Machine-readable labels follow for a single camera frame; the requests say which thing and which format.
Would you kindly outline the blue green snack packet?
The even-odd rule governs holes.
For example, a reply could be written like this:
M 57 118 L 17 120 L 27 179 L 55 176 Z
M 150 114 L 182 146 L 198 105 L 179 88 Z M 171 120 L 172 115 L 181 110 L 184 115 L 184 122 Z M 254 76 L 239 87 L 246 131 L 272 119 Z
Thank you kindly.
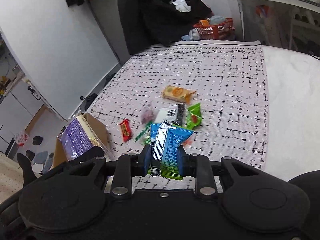
M 177 165 L 177 149 L 192 135 L 192 130 L 166 121 L 153 123 L 150 134 L 152 159 L 148 173 L 153 177 L 182 180 Z

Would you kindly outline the white black snack packet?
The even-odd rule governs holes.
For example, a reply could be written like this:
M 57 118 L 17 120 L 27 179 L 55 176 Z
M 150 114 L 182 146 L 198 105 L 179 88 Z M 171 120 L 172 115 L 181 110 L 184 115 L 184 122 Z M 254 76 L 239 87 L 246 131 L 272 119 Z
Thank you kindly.
M 175 104 L 161 108 L 154 120 L 154 123 L 160 124 L 163 121 L 173 122 L 178 126 L 183 125 L 185 104 Z

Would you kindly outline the purple round snack packet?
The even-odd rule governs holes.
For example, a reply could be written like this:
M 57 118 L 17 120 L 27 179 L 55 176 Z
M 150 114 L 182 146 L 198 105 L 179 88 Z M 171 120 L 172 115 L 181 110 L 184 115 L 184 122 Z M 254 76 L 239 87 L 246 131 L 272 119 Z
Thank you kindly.
M 151 122 L 153 119 L 154 119 L 154 110 L 153 110 L 152 103 L 149 102 L 146 105 L 144 105 L 142 108 L 141 123 L 147 124 Z

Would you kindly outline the orange cracker packet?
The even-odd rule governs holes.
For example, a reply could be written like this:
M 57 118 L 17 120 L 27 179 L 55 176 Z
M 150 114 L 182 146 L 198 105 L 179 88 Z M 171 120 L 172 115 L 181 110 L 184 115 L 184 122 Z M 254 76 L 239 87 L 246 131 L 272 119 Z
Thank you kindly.
M 188 90 L 185 88 L 168 85 L 163 90 L 162 97 L 175 102 L 190 103 L 191 97 L 195 93 L 195 90 Z

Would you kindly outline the orange sausage snack bag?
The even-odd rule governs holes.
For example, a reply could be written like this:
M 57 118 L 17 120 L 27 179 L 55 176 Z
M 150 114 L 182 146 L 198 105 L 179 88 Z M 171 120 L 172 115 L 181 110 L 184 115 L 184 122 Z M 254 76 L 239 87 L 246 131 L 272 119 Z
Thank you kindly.
M 188 138 L 186 141 L 184 141 L 184 142 L 182 143 L 182 145 L 183 145 L 184 147 L 188 147 L 188 146 L 192 145 L 192 143 L 193 143 L 193 139 L 192 139 L 192 138 Z

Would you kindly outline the green striped biscuit packet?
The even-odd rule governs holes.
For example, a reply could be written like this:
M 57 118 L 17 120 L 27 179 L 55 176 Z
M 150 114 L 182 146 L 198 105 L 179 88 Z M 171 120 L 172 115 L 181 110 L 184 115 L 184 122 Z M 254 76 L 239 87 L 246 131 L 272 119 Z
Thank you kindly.
M 143 145 L 150 144 L 151 125 L 152 124 L 153 124 L 153 122 L 150 121 L 145 125 L 144 129 L 136 136 L 135 142 L 138 142 Z

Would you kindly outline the red candy bar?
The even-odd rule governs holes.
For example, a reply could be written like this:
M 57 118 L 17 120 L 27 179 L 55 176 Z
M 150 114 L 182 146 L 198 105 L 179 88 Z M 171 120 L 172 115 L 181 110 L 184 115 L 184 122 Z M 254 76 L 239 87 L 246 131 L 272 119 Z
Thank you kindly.
M 132 138 L 132 131 L 130 128 L 129 120 L 124 119 L 119 125 L 120 125 L 123 142 L 129 141 Z

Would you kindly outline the light green snack packet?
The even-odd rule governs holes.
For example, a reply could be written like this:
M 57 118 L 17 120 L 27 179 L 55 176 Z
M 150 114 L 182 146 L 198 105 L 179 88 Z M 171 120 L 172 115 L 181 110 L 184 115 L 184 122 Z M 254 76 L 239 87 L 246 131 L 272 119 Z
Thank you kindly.
M 196 103 L 187 109 L 186 128 L 194 129 L 202 122 L 201 104 Z

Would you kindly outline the black sock foot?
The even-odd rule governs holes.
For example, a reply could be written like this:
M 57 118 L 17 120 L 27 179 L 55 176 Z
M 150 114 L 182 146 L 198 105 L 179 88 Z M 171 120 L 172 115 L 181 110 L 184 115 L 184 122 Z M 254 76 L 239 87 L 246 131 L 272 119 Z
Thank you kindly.
M 23 187 L 27 186 L 28 184 L 32 183 L 37 179 L 33 169 L 31 167 L 30 160 L 21 153 L 16 154 L 18 164 L 22 169 L 23 173 Z

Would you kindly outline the dotted cream tablecloth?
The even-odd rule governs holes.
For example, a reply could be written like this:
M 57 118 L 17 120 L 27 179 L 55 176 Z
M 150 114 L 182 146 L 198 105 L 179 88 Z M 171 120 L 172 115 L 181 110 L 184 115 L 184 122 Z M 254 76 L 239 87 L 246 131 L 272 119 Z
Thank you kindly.
M 19 164 L 0 153 L 0 203 L 21 190 L 23 171 Z

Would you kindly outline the white black-patterned bed blanket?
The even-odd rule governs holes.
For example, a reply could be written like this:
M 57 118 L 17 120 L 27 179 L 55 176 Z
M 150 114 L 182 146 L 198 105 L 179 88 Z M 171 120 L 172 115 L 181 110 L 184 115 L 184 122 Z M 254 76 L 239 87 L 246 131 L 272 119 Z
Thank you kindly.
M 120 123 L 127 119 L 134 136 L 143 130 L 143 107 L 173 104 L 165 87 L 191 90 L 200 104 L 202 122 L 186 152 L 219 161 L 224 156 L 262 170 L 268 141 L 268 87 L 261 43 L 234 41 L 178 42 L 132 56 L 111 79 L 88 112 L 102 122 L 111 158 L 139 153 L 144 142 L 124 142 Z

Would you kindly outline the red white plastic bag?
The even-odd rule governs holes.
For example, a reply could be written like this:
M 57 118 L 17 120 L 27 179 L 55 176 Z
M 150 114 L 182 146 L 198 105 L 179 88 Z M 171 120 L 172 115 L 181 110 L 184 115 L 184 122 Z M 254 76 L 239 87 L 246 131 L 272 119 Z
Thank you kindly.
M 29 134 L 26 133 L 25 131 L 21 131 L 20 133 L 16 133 L 14 135 L 14 142 L 19 146 L 24 146 L 25 143 L 28 141 L 29 139 Z

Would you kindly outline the white kitchen cabinet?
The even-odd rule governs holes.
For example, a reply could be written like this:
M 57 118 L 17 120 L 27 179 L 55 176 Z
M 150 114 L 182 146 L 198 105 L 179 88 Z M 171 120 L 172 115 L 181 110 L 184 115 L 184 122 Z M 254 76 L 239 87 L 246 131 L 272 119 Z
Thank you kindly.
M 13 137 L 23 131 L 44 102 L 31 92 L 29 84 L 20 80 L 1 102 L 1 152 L 5 152 Z

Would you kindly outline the red plastic basket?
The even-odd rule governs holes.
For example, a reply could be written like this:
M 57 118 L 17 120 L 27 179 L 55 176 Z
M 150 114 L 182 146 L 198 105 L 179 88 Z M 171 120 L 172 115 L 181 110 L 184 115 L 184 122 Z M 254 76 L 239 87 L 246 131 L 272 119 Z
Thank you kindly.
M 223 40 L 231 35 L 233 19 L 226 18 L 225 22 L 216 25 L 202 25 L 200 22 L 193 25 L 202 40 Z

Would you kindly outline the black clothes pile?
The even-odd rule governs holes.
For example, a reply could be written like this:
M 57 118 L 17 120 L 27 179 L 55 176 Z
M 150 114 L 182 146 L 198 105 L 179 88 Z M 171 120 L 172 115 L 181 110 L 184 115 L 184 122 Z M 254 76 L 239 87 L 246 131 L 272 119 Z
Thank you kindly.
M 179 41 L 213 13 L 202 0 L 118 0 L 118 12 L 130 55 Z

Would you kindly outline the cluttered white desk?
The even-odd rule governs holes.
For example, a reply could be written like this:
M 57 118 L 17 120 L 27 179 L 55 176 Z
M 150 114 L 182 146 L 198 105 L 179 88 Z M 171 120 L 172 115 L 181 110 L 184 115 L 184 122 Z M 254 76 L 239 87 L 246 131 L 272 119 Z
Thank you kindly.
M 228 0 L 241 41 L 319 56 L 319 0 Z

